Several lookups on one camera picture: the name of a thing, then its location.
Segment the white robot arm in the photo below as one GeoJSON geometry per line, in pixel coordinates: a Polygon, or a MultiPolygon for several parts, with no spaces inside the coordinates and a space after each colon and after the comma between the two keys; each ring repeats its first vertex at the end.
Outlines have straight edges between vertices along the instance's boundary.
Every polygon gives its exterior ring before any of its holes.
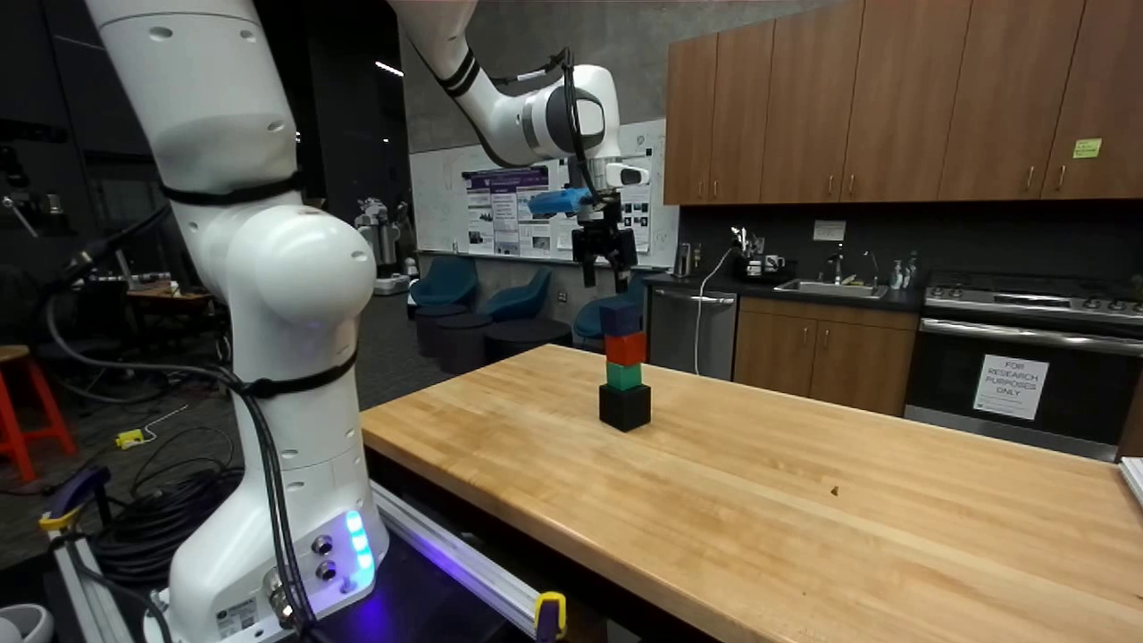
{"type": "Polygon", "coordinates": [[[365,236],[299,198],[295,123],[255,0],[84,0],[199,281],[226,305],[244,478],[175,550],[145,628],[280,643],[375,591],[358,320],[365,236]]]}

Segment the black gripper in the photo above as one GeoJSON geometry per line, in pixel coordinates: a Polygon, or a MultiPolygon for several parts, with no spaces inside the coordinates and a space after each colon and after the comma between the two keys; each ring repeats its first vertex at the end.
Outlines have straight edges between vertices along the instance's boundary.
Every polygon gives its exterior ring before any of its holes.
{"type": "Polygon", "coordinates": [[[612,261],[613,294],[625,294],[636,267],[636,236],[623,224],[623,199],[587,199],[579,230],[571,232],[571,261],[583,273],[583,285],[596,285],[596,256],[612,261]]]}

